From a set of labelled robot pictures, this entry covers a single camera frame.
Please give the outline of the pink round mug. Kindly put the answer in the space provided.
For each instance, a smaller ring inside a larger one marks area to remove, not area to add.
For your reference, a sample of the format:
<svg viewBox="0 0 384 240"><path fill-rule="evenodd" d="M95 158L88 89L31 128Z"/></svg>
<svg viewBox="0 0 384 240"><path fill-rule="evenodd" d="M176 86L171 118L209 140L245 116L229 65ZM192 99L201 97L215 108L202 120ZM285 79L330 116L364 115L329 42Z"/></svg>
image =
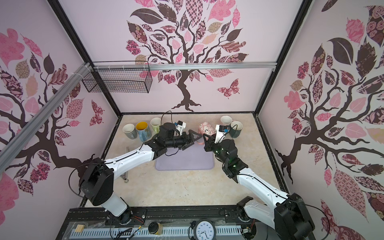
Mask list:
<svg viewBox="0 0 384 240"><path fill-rule="evenodd" d="M209 136L213 136L214 134L216 134L216 129L211 123L203 122L198 127L198 133L201 135L206 134Z"/></svg>

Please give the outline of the pink patterned mug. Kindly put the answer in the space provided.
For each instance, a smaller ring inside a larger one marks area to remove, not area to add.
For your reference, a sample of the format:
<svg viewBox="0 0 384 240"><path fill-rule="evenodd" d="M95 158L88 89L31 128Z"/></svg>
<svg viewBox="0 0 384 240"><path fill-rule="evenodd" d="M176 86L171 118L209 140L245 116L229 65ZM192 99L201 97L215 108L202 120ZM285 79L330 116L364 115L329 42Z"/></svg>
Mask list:
<svg viewBox="0 0 384 240"><path fill-rule="evenodd" d="M230 116L222 116L220 121L224 126L230 126L233 119Z"/></svg>

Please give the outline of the dark green mug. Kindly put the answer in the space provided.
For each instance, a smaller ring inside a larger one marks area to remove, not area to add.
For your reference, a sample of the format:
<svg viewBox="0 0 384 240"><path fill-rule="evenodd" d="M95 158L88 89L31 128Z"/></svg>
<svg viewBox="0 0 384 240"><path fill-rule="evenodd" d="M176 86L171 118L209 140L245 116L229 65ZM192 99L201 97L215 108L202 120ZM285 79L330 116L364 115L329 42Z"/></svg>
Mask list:
<svg viewBox="0 0 384 240"><path fill-rule="evenodd" d="M239 121L233 121L230 125L230 136L234 138L238 138L243 130L243 124Z"/></svg>

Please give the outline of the light green mug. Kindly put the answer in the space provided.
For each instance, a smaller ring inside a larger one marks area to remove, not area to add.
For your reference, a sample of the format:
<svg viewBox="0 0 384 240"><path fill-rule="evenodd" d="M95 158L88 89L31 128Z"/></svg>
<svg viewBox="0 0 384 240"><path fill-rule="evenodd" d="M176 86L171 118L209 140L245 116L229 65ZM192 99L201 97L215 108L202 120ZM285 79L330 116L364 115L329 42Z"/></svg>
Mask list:
<svg viewBox="0 0 384 240"><path fill-rule="evenodd" d="M153 118L153 119L151 119L150 124L152 126L154 133L158 134L160 132L160 126L162 124L162 119L158 118L158 117Z"/></svg>

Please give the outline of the blue butterfly mug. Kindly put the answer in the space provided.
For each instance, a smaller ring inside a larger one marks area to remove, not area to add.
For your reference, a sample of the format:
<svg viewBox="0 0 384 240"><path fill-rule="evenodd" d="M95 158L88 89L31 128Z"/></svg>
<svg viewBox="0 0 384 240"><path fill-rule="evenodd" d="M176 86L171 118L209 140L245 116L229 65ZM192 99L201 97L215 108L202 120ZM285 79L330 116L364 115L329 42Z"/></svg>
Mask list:
<svg viewBox="0 0 384 240"><path fill-rule="evenodd" d="M147 122L139 122L136 124L136 130L141 142L146 142L151 139L152 132Z"/></svg>

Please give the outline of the grey mug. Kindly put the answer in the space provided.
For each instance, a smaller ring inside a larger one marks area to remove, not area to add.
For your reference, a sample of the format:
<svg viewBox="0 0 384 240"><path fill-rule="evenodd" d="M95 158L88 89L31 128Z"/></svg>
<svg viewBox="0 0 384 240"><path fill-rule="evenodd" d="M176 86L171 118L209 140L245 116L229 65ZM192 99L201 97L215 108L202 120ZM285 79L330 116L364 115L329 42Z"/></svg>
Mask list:
<svg viewBox="0 0 384 240"><path fill-rule="evenodd" d="M131 140L137 138L138 133L134 124L126 124L123 126L124 134Z"/></svg>

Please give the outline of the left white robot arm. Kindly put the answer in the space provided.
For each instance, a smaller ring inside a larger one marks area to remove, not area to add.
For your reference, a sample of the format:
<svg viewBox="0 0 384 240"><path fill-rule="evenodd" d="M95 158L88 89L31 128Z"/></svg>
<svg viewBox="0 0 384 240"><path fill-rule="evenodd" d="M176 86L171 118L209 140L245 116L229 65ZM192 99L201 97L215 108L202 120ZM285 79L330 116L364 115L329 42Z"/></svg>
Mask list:
<svg viewBox="0 0 384 240"><path fill-rule="evenodd" d="M185 123L165 123L159 133L129 153L103 161L90 162L80 178L79 188L94 206L101 206L117 218L130 218L128 204L114 193L114 181L129 170L166 154L169 148L186 150L203 137L193 130L184 131Z"/></svg>

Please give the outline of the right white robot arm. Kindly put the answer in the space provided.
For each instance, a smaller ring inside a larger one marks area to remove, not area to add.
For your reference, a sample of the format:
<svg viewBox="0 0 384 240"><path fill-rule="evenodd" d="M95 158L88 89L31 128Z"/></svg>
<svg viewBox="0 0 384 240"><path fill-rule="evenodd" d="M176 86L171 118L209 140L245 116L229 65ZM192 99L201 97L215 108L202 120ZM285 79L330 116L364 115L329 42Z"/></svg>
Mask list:
<svg viewBox="0 0 384 240"><path fill-rule="evenodd" d="M258 220L274 229L282 240L304 240L315 229L315 224L303 199L297 194L278 190L259 177L238 157L234 140L216 141L215 136L203 135L204 149L212 152L229 179L247 188L260 200L249 200L240 208L249 219Z"/></svg>

